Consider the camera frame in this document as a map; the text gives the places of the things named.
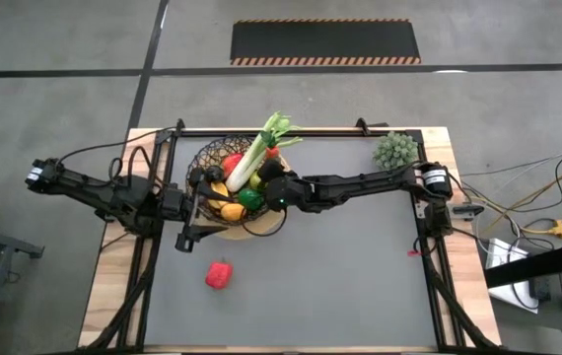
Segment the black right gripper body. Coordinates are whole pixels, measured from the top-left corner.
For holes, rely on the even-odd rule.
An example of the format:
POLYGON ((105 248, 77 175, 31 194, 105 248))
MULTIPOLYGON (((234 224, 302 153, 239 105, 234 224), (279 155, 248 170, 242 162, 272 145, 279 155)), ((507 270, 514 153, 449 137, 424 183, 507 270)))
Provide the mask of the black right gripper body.
POLYGON ((265 202, 276 212, 289 206, 304 206, 313 193, 312 186, 296 175, 271 180, 265 188, 265 202))

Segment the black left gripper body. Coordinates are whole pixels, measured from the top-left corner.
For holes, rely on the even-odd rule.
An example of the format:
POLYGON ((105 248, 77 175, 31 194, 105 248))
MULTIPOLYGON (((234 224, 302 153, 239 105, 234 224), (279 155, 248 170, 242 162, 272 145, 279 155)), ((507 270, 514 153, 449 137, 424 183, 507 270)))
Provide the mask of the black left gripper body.
POLYGON ((182 229, 176 235, 175 248, 182 252, 192 252, 196 242, 193 220, 194 204, 190 197, 175 183, 168 184, 162 192, 162 219, 181 222, 182 229))

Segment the orange papaya half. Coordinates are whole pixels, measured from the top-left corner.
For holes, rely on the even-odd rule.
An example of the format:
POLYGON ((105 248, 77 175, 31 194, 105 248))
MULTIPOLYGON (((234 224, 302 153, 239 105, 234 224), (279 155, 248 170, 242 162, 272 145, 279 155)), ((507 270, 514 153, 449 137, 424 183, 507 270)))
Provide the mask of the orange papaya half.
MULTIPOLYGON (((211 186, 211 189, 214 192, 216 192, 220 195, 223 195, 224 197, 230 196, 228 189, 226 188, 226 186, 222 182, 220 182, 220 181, 211 182, 210 186, 211 186)), ((218 199, 209 199, 208 203, 212 208, 217 209, 217 210, 221 210, 226 204, 228 204, 228 201, 218 200, 218 199)))

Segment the red and yellow mango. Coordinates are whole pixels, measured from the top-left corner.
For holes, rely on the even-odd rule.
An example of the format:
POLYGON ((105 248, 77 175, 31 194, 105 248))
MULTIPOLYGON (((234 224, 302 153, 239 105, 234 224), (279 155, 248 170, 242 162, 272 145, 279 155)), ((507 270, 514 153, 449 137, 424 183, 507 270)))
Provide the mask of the red and yellow mango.
POLYGON ((237 167, 243 157, 242 153, 233 153, 228 155, 221 163, 221 168, 224 173, 224 179, 227 179, 233 170, 237 167))

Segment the bright green lime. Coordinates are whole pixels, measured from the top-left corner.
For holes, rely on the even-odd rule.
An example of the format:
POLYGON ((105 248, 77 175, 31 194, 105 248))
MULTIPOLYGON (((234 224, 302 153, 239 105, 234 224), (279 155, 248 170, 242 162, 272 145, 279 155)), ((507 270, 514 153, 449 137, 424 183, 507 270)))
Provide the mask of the bright green lime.
POLYGON ((257 211, 265 203, 264 196, 251 188, 242 189, 238 193, 238 201, 247 211, 257 211))

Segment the leek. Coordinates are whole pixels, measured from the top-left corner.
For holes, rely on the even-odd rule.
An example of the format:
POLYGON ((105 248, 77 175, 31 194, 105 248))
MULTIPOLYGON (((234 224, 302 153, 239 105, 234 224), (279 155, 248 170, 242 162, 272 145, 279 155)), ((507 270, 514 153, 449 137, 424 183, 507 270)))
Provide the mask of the leek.
POLYGON ((265 157, 267 147, 278 146, 280 150, 301 141, 300 137, 282 140, 286 133, 299 129, 299 126, 291 124, 290 118, 290 115, 283 114, 280 111, 274 112, 268 118, 243 154, 237 167, 226 179, 225 186, 229 192, 239 191, 249 181, 250 176, 267 159, 265 157))

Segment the round wooden board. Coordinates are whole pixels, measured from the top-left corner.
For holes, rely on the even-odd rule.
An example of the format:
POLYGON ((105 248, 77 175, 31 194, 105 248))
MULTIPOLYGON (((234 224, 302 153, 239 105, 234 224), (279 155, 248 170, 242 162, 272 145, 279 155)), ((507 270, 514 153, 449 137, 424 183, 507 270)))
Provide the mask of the round wooden board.
MULTIPOLYGON (((207 154, 202 155, 200 157, 196 156, 195 159, 189 165, 189 172, 196 167, 201 167, 206 170, 208 167, 216 165, 221 167, 222 161, 230 154, 225 153, 224 155, 220 155, 217 157, 212 157, 207 154)), ((255 173, 259 170, 259 168, 263 165, 266 161, 265 159, 262 164, 255 170, 255 173)), ((231 196, 235 199, 233 203, 239 203, 238 201, 238 193, 245 188, 250 188, 248 182, 237 192, 229 192, 231 196)), ((264 189, 258 190, 264 196, 264 189)), ((249 233, 245 227, 247 227, 250 231, 256 234, 268 234, 272 233, 273 230, 280 226, 284 214, 282 212, 274 212, 268 208, 266 203, 262 206, 261 209, 257 211, 247 211, 244 217, 238 222, 229 222, 225 221, 221 217, 220 210, 212 208, 206 197, 202 197, 200 199, 198 205, 199 217, 196 219, 196 222, 201 225, 209 225, 209 226, 223 226, 227 227, 227 230, 224 232, 219 233, 221 238, 227 240, 244 240, 253 237, 253 234, 249 233)))

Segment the red bell pepper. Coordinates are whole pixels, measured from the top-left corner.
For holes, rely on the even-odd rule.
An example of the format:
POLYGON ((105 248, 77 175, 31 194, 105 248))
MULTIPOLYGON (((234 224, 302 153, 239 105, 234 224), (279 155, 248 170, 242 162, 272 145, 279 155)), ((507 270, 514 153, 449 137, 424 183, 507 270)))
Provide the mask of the red bell pepper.
POLYGON ((205 276, 207 286, 215 290, 225 289, 233 276, 233 265, 226 261, 212 261, 205 276))

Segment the green broccoli cluster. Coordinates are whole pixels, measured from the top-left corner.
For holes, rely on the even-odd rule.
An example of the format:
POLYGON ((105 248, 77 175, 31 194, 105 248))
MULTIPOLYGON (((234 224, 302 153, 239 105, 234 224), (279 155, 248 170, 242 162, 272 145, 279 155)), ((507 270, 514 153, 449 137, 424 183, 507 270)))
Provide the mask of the green broccoli cluster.
POLYGON ((373 161, 383 171, 391 171, 419 159, 418 143, 409 135, 390 132, 380 138, 373 161))

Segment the black hazard-striped floor mat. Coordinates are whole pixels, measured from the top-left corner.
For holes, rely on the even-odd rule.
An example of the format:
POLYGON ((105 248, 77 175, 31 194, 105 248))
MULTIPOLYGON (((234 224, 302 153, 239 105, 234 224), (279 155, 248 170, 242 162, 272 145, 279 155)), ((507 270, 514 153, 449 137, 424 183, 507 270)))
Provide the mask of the black hazard-striped floor mat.
POLYGON ((233 24, 233 66, 386 66, 420 62, 413 26, 405 18, 239 20, 233 24))

